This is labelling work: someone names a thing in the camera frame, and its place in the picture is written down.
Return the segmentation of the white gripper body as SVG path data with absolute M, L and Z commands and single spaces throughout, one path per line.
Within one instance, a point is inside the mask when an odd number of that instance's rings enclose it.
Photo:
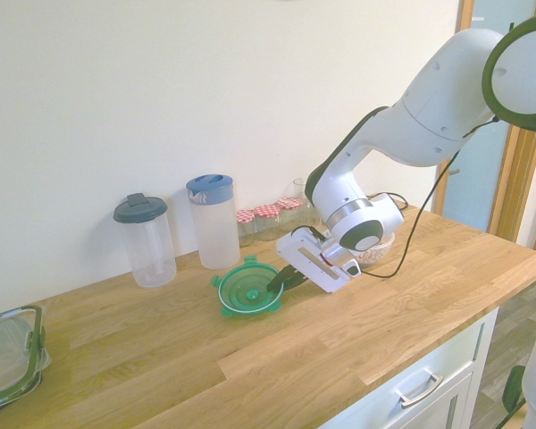
M 332 293 L 349 282 L 351 276 L 341 262 L 349 262 L 351 257 L 328 231 L 322 235 L 323 240 L 320 240 L 311 231 L 289 232 L 277 239 L 276 250 L 307 279 Z

